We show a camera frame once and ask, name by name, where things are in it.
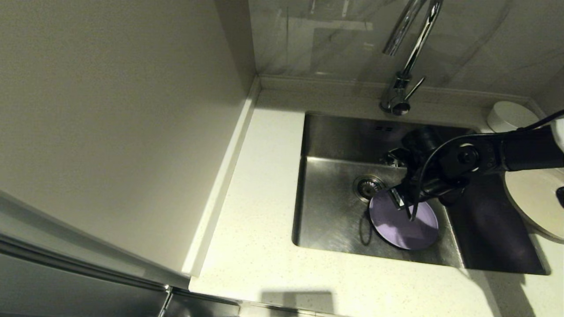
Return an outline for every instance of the white countertop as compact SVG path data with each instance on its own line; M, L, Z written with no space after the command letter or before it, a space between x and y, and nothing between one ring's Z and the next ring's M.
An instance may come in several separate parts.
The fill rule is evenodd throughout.
M564 245L532 235L549 276L466 270L292 243L305 111L396 120L371 98L263 90L190 291L345 316L563 316ZM414 104L402 120L486 131L487 109Z

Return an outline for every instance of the chrome faucet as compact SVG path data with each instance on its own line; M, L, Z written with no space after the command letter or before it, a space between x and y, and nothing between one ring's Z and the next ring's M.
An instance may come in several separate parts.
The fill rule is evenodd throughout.
M415 17L419 13L419 10L426 1L427 0L409 0L409 3L403 10L402 15L400 16L392 34L390 35L390 38L388 39L388 42L386 43L386 47L384 47L384 54L394 56L411 24L415 20ZM390 86L386 89L386 91L384 91L382 98L380 98L380 108L383 111L393 113L397 116L402 116L411 109L409 99L425 80L425 76L423 76L423 78L415 84L413 89L409 93L406 93L407 85L411 80L411 70L413 69L415 61L417 60L417 57L419 57L419 53L423 48L423 44L425 44L425 41L427 40L427 37L429 36L429 33L439 16L442 4L443 0L430 0L427 18L421 27L421 33L413 46L413 50L407 60L406 66L402 71L395 74L395 77L390 82Z

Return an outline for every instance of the white bowl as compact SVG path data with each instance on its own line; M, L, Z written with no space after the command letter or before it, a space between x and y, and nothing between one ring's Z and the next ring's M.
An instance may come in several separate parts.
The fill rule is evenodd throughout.
M496 102L488 115L488 126L495 132L507 132L525 127L539 118L529 109L513 102Z

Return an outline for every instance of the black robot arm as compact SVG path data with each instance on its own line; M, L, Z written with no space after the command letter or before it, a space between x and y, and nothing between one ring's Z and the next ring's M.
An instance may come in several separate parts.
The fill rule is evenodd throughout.
M408 133L402 144L408 173L391 193L406 207L464 188L478 175L564 166L550 126L473 134L445 143L432 128L423 127Z

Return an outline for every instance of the purple plate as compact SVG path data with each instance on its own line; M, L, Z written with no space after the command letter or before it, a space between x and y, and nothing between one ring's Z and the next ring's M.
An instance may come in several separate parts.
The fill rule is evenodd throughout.
M426 202L419 203L415 220L409 221L405 208L398 210L388 191L379 191L370 200L369 212L376 231L398 248L425 249L439 236L437 216Z

